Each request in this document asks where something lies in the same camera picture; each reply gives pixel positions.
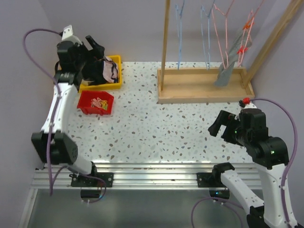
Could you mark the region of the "pink underwear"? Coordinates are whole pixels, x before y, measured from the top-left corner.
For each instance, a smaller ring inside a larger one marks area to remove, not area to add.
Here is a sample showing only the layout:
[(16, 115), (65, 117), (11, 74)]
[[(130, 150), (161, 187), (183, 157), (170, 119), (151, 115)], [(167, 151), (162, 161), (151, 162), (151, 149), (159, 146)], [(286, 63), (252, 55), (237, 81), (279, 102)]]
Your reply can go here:
[(118, 83), (118, 66), (112, 59), (103, 59), (103, 77), (108, 83)]

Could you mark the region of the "red clip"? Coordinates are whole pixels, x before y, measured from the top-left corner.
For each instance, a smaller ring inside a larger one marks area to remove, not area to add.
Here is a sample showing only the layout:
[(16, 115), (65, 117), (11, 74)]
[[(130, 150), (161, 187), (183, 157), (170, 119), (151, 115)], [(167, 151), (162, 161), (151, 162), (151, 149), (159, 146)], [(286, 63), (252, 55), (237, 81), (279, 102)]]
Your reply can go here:
[(248, 47), (245, 46), (241, 46), (240, 49), (238, 50), (237, 54), (244, 54), (245, 52), (247, 52)]

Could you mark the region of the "grey knitted garment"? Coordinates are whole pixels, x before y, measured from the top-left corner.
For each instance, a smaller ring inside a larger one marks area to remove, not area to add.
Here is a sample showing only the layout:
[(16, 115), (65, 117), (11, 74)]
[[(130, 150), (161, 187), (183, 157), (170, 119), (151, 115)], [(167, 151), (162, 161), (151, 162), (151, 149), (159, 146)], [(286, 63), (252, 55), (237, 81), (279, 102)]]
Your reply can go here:
[(213, 84), (214, 86), (225, 87), (228, 85), (232, 76), (234, 65), (238, 60), (237, 52), (240, 48), (241, 37), (242, 29), (239, 29), (228, 51), (228, 55), (224, 57), (224, 63), (221, 63), (218, 69), (219, 73), (217, 76), (217, 80)]

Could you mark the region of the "orange clip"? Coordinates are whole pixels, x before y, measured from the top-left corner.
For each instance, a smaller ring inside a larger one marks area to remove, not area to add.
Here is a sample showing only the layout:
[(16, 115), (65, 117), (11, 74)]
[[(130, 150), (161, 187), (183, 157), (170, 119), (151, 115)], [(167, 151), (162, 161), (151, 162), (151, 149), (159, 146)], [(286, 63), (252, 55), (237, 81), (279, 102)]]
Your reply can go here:
[(254, 22), (252, 20), (247, 21), (246, 24), (243, 26), (243, 30), (249, 29), (253, 24)]

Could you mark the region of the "pink wire hanger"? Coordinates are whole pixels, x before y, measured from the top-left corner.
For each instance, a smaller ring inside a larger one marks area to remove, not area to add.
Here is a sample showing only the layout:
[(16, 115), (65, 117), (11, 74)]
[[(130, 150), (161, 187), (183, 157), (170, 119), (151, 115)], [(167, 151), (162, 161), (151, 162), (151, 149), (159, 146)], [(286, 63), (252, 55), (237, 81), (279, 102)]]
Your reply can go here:
[(211, 10), (211, 18), (213, 21), (214, 31), (217, 39), (218, 50), (222, 61), (222, 66), (226, 69), (229, 66), (228, 60), (228, 16), (234, 0), (225, 0), (225, 3), (229, 2), (228, 7), (225, 10), (221, 10), (219, 6), (214, 2)]

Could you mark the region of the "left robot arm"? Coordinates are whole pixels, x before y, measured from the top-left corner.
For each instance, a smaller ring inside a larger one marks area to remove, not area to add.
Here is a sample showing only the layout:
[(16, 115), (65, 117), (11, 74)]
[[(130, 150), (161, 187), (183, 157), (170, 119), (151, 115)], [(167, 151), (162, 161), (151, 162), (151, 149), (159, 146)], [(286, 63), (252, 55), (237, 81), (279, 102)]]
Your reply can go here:
[(67, 165), (74, 172), (83, 174), (87, 186), (98, 183), (92, 162), (79, 155), (77, 144), (68, 136), (67, 127), (72, 105), (83, 78), (95, 71), (93, 62), (102, 58), (104, 47), (90, 35), (86, 40), (92, 47), (88, 50), (75, 37), (63, 38), (57, 45), (60, 69), (55, 73), (54, 93), (51, 107), (40, 132), (33, 133), (31, 141), (39, 158), (48, 166)]

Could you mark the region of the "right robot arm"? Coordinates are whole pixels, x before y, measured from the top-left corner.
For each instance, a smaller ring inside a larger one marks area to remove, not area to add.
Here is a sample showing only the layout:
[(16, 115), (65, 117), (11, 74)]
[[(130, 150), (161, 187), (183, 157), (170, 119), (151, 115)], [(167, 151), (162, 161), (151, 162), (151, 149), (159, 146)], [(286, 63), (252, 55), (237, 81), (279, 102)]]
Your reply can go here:
[(220, 111), (208, 128), (216, 136), (225, 126), (222, 139), (245, 147), (258, 170), (263, 198), (260, 199), (238, 176), (229, 162), (217, 164), (212, 169), (211, 180), (216, 186), (227, 187), (247, 215), (250, 228), (297, 228), (287, 181), (283, 176), (289, 164), (286, 143), (268, 134), (266, 115), (257, 108), (244, 108), (239, 115)]

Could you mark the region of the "wooden hanger rack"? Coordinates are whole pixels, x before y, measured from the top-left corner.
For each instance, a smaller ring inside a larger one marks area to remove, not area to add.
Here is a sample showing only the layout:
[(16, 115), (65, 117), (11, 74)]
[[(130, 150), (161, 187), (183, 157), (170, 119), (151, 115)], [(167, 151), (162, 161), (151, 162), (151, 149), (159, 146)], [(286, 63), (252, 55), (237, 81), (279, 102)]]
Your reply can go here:
[(303, 4), (302, 0), (291, 1), (250, 69), (235, 67), (227, 86), (220, 87), (215, 84), (216, 77), (219, 74), (219, 68), (217, 67), (212, 67), (209, 70), (205, 68), (177, 69), (165, 67), (170, 10), (170, 1), (166, 1), (162, 61), (161, 68), (157, 70), (158, 102), (160, 104), (222, 103), (237, 102), (246, 97), (253, 99), (255, 97), (251, 85), (253, 76), (262, 66), (279, 37)]

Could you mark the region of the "left blue hanger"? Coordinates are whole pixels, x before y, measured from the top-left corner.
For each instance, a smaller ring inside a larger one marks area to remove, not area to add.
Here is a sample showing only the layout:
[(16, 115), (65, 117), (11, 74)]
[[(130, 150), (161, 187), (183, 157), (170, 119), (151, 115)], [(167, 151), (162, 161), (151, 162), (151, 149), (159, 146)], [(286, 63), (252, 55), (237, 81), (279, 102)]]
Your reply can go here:
[(185, 6), (185, 0), (182, 1), (181, 7), (179, 7), (178, 4), (175, 5), (175, 18), (176, 18), (177, 36), (178, 36), (178, 44), (179, 44), (177, 69), (180, 68), (180, 64), (181, 64), (181, 52), (182, 52), (182, 16), (183, 16), (184, 6)]

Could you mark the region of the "blue hanger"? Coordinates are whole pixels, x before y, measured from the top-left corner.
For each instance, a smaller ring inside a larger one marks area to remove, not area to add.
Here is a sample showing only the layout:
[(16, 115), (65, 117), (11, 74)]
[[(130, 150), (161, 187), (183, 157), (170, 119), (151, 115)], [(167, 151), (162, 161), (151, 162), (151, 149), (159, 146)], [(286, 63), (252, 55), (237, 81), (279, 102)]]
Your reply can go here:
[(179, 44), (177, 69), (180, 68), (180, 64), (181, 64), (181, 52), (182, 52), (182, 16), (183, 16), (184, 6), (185, 6), (185, 0), (182, 1), (181, 7), (179, 7), (178, 4), (175, 5), (175, 18), (176, 18), (177, 36), (178, 36), (178, 44)]
[(210, 61), (211, 61), (210, 18), (214, 7), (214, 3), (215, 1), (212, 2), (208, 10), (204, 7), (203, 4), (201, 5), (200, 8), (200, 28), (201, 28), (201, 37), (202, 37), (202, 48), (205, 57), (205, 67), (207, 70), (210, 69)]

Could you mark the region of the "right blue hanger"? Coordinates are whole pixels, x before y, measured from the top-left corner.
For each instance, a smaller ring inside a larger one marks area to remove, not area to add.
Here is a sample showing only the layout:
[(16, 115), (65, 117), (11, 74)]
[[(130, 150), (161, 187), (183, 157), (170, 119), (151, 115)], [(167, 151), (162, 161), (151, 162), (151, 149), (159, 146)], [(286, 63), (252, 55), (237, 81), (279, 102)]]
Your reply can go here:
[(207, 70), (210, 69), (210, 61), (211, 61), (210, 18), (214, 7), (214, 3), (215, 1), (212, 2), (208, 10), (204, 7), (203, 4), (201, 5), (200, 8), (200, 28), (201, 28), (201, 37), (202, 37), (202, 48), (205, 57), (205, 67)]

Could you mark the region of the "black garment pile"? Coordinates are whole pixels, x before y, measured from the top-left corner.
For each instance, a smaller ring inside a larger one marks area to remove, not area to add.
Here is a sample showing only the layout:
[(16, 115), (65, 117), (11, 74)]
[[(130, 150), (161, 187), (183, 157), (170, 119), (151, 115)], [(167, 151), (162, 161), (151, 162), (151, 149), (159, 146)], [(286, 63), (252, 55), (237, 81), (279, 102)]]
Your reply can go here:
[(86, 63), (82, 69), (84, 85), (97, 86), (105, 84), (107, 81), (104, 78), (103, 72), (103, 59), (95, 59), (94, 61)]

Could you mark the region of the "yellow plastic tray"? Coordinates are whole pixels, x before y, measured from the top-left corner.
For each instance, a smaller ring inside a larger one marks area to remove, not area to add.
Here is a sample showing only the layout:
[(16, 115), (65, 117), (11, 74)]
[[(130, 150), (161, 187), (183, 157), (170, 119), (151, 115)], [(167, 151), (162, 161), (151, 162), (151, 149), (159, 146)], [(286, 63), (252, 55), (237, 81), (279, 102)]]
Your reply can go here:
[(74, 85), (78, 92), (82, 90), (111, 90), (121, 87), (121, 72), (118, 56), (87, 56), (60, 57), (54, 79), (54, 90), (61, 84)]

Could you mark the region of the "clips in red bin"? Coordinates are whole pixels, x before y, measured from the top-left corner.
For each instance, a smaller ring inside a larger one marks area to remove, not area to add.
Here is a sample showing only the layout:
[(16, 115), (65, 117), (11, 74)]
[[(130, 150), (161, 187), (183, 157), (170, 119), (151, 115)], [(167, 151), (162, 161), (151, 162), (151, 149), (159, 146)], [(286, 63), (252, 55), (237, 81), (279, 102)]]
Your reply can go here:
[(93, 98), (91, 100), (91, 106), (99, 109), (106, 110), (108, 109), (108, 101), (107, 100), (102, 100), (101, 98)]

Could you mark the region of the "red plastic bin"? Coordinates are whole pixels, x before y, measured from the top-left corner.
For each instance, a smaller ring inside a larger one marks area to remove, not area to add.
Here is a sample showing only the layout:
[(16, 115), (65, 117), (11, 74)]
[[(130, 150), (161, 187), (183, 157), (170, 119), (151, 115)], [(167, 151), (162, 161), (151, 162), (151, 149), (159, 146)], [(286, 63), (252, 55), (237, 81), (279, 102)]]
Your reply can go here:
[(114, 97), (105, 91), (81, 92), (77, 108), (84, 114), (110, 115), (114, 103)]

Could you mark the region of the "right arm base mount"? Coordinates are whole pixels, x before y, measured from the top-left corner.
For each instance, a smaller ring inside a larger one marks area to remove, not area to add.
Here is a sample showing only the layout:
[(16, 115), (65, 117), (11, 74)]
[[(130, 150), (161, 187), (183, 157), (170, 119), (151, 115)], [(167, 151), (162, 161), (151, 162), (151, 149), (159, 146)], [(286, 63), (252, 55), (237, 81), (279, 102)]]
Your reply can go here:
[(197, 186), (199, 188), (221, 188), (224, 187), (221, 183), (215, 181), (212, 173), (210, 172), (198, 172), (197, 176)]

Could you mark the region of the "aluminium mounting rail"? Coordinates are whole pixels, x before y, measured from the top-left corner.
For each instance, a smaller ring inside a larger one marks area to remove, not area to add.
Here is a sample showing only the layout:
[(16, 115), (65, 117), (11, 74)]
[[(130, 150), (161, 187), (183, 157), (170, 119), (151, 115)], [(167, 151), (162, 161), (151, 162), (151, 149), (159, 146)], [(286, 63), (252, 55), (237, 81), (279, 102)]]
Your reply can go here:
[[(96, 163), (97, 171), (114, 174), (111, 190), (196, 190), (198, 172), (211, 172), (215, 163)], [(236, 172), (252, 190), (261, 190), (258, 171), (253, 163), (234, 163)], [(72, 189), (70, 172), (62, 170), (55, 189)], [(36, 170), (31, 189), (49, 189), (47, 167)]]

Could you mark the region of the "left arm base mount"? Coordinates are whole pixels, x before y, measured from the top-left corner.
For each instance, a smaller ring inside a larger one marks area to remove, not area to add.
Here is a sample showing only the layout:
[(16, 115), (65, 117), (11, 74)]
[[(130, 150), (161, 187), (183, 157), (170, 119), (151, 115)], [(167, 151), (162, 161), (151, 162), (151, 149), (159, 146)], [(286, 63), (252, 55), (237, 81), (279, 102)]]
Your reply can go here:
[(112, 187), (114, 181), (114, 173), (98, 172), (95, 177), (85, 177), (83, 175), (69, 174), (72, 178), (72, 187)]

